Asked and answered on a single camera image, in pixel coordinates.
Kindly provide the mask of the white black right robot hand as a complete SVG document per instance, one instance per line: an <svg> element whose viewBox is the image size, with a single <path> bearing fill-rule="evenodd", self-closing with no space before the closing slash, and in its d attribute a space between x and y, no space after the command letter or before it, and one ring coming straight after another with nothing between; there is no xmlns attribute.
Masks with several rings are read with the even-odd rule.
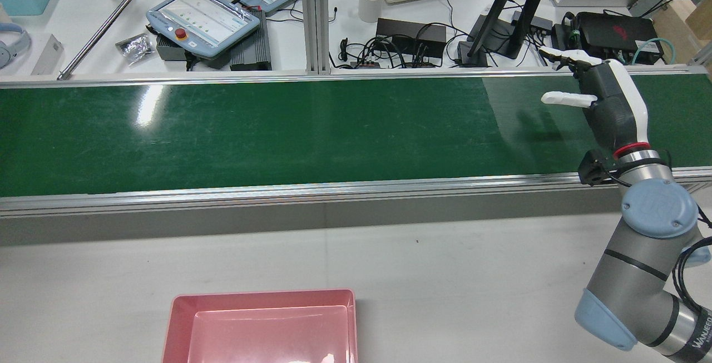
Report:
<svg viewBox="0 0 712 363"><path fill-rule="evenodd" d="M631 75L615 59L600 59L587 52L541 47L539 54L557 69L568 67L577 79L577 93L550 91L541 97L548 105L579 107L600 147L614 158L651 148L648 110Z"/></svg>

